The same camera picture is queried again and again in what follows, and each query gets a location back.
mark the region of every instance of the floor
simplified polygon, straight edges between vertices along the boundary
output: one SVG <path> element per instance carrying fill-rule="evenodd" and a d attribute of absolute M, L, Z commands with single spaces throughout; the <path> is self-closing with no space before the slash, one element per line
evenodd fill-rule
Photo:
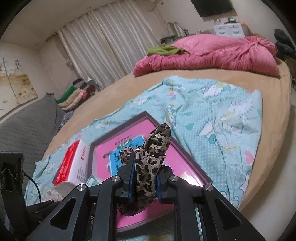
<path fill-rule="evenodd" d="M 296 211 L 296 91 L 283 147 L 268 178 L 242 214 L 265 237 L 276 241 Z"/>

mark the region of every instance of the white drawer unit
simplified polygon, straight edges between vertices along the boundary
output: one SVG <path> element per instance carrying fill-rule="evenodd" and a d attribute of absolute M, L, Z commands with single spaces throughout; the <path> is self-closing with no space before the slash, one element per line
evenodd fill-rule
<path fill-rule="evenodd" d="M 241 23 L 215 25 L 214 32 L 219 36 L 228 36 L 236 39 L 242 39 L 246 36 L 249 36 L 248 27 Z"/>

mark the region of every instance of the folded blanket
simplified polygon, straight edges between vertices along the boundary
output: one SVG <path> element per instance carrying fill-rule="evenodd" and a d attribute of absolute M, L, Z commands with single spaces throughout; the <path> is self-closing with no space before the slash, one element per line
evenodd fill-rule
<path fill-rule="evenodd" d="M 184 54 L 184 50 L 181 48 L 176 48 L 174 46 L 168 45 L 165 47 L 151 47 L 147 50 L 147 55 L 159 54 L 162 56 L 169 56 L 173 54 Z"/>
<path fill-rule="evenodd" d="M 83 84 L 85 84 L 85 81 L 83 79 L 77 79 L 73 82 L 73 85 L 77 88 L 80 88 Z"/>
<path fill-rule="evenodd" d="M 78 96 L 74 99 L 74 101 L 67 106 L 66 108 L 62 108 L 63 111 L 69 111 L 69 110 L 73 110 L 79 103 L 79 101 L 82 98 L 86 98 L 87 92 L 84 90 L 81 90 L 81 92 L 78 94 Z"/>
<path fill-rule="evenodd" d="M 81 106 L 85 101 L 89 100 L 91 97 L 93 97 L 96 93 L 98 93 L 99 91 L 96 89 L 95 86 L 93 85 L 87 85 L 85 88 L 83 88 L 83 90 L 85 90 L 87 92 L 85 99 L 82 98 L 78 105 L 75 107 L 76 109 Z"/>
<path fill-rule="evenodd" d="M 133 74 L 141 76 L 165 69 L 220 68 L 279 76 L 276 46 L 256 36 L 235 39 L 200 34 L 183 38 L 172 45 L 189 54 L 146 56 L 136 64 Z"/>
<path fill-rule="evenodd" d="M 62 97 L 61 97 L 60 99 L 57 100 L 57 103 L 59 104 L 59 103 L 62 103 L 62 102 L 64 102 L 64 101 L 66 101 L 66 100 L 69 98 L 69 96 L 70 96 L 70 95 L 74 92 L 74 90 L 76 90 L 76 89 L 77 89 L 77 87 L 71 85 L 71 86 L 66 90 L 66 92 L 62 95 Z"/>
<path fill-rule="evenodd" d="M 82 92 L 82 89 L 76 89 L 68 98 L 66 101 L 59 103 L 59 107 L 61 108 L 66 108 L 68 107 L 70 104 L 73 103 L 73 101 L 77 98 L 77 96 L 79 95 L 80 92 Z"/>

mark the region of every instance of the curtain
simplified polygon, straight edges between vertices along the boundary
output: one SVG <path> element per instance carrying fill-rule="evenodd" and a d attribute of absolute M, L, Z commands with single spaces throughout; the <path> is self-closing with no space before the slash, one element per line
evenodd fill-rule
<path fill-rule="evenodd" d="M 65 50 L 65 47 L 63 45 L 63 43 L 61 42 L 61 39 L 59 38 L 59 36 L 54 33 L 52 36 L 50 36 L 46 42 L 50 42 L 51 39 L 53 39 L 53 41 L 55 42 L 56 44 L 56 47 L 58 49 L 58 51 L 61 53 L 61 55 L 65 58 L 66 60 L 66 66 L 68 68 L 70 68 L 74 73 L 76 73 L 77 75 L 77 72 L 76 72 L 76 69 L 74 68 L 74 65 L 73 63 L 71 62 L 70 58 L 69 58 L 69 55 L 67 53 L 67 51 Z"/>
<path fill-rule="evenodd" d="M 78 74 L 101 89 L 132 72 L 147 49 L 158 45 L 133 0 L 93 10 L 57 33 Z"/>

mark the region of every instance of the metal screw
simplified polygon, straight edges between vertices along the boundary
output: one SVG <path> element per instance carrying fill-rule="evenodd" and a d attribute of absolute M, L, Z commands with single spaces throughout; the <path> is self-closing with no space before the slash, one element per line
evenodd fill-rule
<path fill-rule="evenodd" d="M 112 180 L 113 182 L 118 182 L 118 181 L 120 181 L 120 177 L 119 177 L 119 176 L 113 176 L 113 177 L 111 178 L 111 180 Z"/>
<path fill-rule="evenodd" d="M 179 178 L 177 176 L 170 176 L 170 181 L 171 182 L 176 182 L 178 180 L 179 180 Z"/>
<path fill-rule="evenodd" d="M 86 189 L 86 186 L 84 184 L 80 184 L 77 187 L 78 191 L 83 191 L 84 189 Z"/>
<path fill-rule="evenodd" d="M 206 184 L 205 189 L 207 189 L 208 191 L 212 191 L 214 189 L 214 186 L 211 184 Z"/>

